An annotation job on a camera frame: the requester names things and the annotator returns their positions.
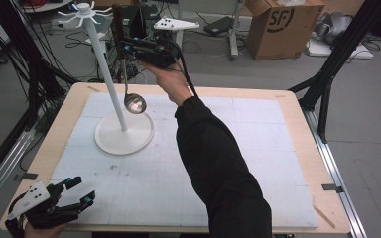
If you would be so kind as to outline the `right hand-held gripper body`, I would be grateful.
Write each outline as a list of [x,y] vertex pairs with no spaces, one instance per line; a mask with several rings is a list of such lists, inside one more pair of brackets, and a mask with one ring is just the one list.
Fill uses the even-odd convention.
[[[163,33],[196,29],[199,27],[198,22],[189,22],[164,17],[154,24],[155,30],[161,30]],[[167,68],[174,64],[180,58],[181,50],[177,43],[167,36],[156,36],[153,40],[157,45],[153,48],[145,48],[146,52],[141,58],[136,58],[152,64],[156,67]]]

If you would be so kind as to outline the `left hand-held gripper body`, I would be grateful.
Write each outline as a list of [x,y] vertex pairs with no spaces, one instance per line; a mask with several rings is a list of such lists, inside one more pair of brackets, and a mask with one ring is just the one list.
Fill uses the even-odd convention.
[[25,215],[35,229],[50,229],[74,221],[79,216],[78,206],[57,207],[60,195],[66,189],[63,182],[44,186],[35,182],[8,214],[7,224],[14,225]]

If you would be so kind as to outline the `white hook rack stand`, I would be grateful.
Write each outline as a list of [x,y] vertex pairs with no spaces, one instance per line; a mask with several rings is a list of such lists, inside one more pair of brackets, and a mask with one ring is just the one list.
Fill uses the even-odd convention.
[[110,8],[94,10],[94,2],[74,4],[73,8],[74,13],[61,12],[61,15],[68,17],[61,24],[75,21],[78,28],[83,27],[86,30],[114,106],[114,111],[97,124],[94,140],[102,151],[111,155],[128,156],[138,153],[153,139],[155,126],[151,117],[145,113],[146,110],[141,114],[132,114],[125,108],[124,100],[120,104],[95,28],[98,22],[94,19],[95,16],[109,17]]

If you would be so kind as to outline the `metal ladle with brown handle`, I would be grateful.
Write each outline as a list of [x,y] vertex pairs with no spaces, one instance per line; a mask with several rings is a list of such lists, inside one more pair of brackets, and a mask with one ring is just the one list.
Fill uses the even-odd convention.
[[147,108],[145,99],[137,93],[129,93],[128,74],[126,66],[126,54],[122,48],[121,41],[124,39],[123,24],[122,24],[122,9],[119,4],[112,5],[113,22],[115,29],[115,42],[117,48],[117,54],[120,59],[122,68],[123,81],[124,81],[124,106],[128,112],[132,114],[141,114]]

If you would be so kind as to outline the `person's left hand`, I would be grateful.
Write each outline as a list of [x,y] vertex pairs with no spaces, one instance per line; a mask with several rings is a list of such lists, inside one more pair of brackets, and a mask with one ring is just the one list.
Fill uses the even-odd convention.
[[27,223],[24,238],[59,238],[65,228],[66,224],[61,224],[50,229],[35,229],[30,223]]

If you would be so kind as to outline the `person's right hand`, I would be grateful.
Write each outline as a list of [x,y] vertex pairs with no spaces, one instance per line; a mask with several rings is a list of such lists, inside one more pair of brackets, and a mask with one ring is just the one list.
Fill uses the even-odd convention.
[[180,61],[167,68],[158,68],[143,61],[141,65],[156,77],[157,84],[177,106],[182,106],[188,98],[192,97]]

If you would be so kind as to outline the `large black computer tower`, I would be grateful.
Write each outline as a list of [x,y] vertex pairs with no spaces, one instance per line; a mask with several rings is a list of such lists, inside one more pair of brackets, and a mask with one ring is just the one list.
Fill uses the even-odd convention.
[[139,6],[112,5],[112,34],[118,57],[125,60],[133,48],[147,37],[146,25]]

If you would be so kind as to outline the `small black computer tower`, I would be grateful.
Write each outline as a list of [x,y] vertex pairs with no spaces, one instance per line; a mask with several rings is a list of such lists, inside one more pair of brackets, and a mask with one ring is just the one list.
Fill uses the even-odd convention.
[[154,24],[161,19],[160,11],[156,5],[143,5],[141,10],[146,27],[146,38],[153,39],[155,33]]

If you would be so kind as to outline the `black flat device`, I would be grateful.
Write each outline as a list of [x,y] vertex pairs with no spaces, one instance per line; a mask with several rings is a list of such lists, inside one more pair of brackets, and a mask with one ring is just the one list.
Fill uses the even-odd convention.
[[203,27],[203,30],[211,36],[218,36],[227,32],[232,27],[233,19],[225,16]]

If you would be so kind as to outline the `white metal stand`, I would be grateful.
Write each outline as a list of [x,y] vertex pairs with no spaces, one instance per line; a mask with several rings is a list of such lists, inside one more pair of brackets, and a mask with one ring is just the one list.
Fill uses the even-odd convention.
[[240,12],[244,6],[244,0],[178,0],[178,18],[183,18],[183,11],[191,11],[208,14],[231,15],[233,22],[228,31],[230,60],[236,60],[239,51],[237,47],[236,31]]

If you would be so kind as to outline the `white round table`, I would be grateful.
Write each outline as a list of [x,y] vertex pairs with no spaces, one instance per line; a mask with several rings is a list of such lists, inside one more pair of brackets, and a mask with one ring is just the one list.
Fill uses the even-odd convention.
[[38,6],[38,7],[20,6],[20,9],[26,13],[46,12],[46,11],[58,9],[62,6],[66,6],[68,3],[72,2],[72,1],[73,0],[62,0],[61,2],[55,2],[55,3],[47,1],[42,6]]

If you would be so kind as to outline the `brown cardboard box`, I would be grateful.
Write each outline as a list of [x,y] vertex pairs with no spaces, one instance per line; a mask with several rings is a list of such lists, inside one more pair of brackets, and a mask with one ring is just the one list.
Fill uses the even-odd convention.
[[246,0],[252,13],[246,47],[254,60],[297,58],[321,15],[321,0],[284,6],[278,0]]

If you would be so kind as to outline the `white grid mat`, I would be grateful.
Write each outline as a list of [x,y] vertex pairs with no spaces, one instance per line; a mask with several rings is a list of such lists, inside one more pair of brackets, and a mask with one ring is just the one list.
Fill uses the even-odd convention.
[[[89,225],[205,227],[205,205],[191,187],[176,143],[176,106],[147,95],[155,135],[142,151],[113,156],[94,139],[97,123],[113,110],[106,93],[91,94],[64,148],[52,182],[80,177],[62,204],[90,191],[96,198],[79,218]],[[234,135],[249,171],[272,209],[274,228],[315,229],[318,218],[279,103],[272,99],[206,97],[204,103]]]

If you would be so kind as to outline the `white flat board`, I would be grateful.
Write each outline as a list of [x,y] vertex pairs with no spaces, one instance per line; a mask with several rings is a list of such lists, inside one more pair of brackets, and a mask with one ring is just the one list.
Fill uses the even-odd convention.
[[[330,45],[320,40],[309,39],[306,43],[306,53],[311,57],[328,57],[332,52]],[[362,44],[359,44],[350,55],[351,59],[371,60],[373,54]]]

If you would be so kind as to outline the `grey machine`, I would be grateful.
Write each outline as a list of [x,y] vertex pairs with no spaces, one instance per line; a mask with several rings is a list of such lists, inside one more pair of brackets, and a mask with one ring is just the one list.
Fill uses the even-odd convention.
[[347,30],[351,22],[352,18],[341,12],[325,12],[318,18],[314,32],[325,43],[332,45]]

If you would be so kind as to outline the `thin wooden stick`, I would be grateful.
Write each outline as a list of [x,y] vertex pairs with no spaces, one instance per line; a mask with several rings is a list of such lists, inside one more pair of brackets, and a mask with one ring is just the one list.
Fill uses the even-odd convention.
[[314,210],[332,229],[336,228],[336,225],[315,205]]

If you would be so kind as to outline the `aluminium rail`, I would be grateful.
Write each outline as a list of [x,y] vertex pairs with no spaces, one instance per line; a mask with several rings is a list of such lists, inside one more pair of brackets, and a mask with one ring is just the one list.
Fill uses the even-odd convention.
[[342,203],[344,212],[348,218],[350,231],[348,233],[349,238],[368,238],[364,230],[360,217],[352,202],[348,189],[345,185],[343,177],[336,164],[332,151],[328,143],[324,142],[318,132],[318,119],[313,111],[303,111],[305,119],[310,127],[314,140],[316,142],[320,156],[324,162],[326,170],[330,175],[332,183],[343,187],[344,192],[338,193],[338,197]]
[[0,163],[0,189],[20,162],[24,153],[34,140],[35,135],[36,131],[34,129],[23,131],[18,137],[10,142],[9,151],[3,154],[3,161]]

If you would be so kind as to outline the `black metal frame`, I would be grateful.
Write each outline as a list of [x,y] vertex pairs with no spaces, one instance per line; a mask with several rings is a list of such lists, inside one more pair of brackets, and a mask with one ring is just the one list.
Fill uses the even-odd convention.
[[70,85],[77,83],[77,79],[58,67],[52,52],[55,63],[45,59],[23,19],[15,0],[0,0],[0,47],[19,81],[28,85],[28,89],[23,87],[28,107],[0,145],[0,166],[15,140],[39,120],[40,106],[47,101],[57,101],[65,94],[57,79]]
[[302,109],[313,111],[320,101],[317,133],[323,143],[327,142],[326,124],[332,83],[380,15],[381,0],[365,0],[321,69],[311,78],[289,88],[294,93],[303,89],[307,91],[299,100]]

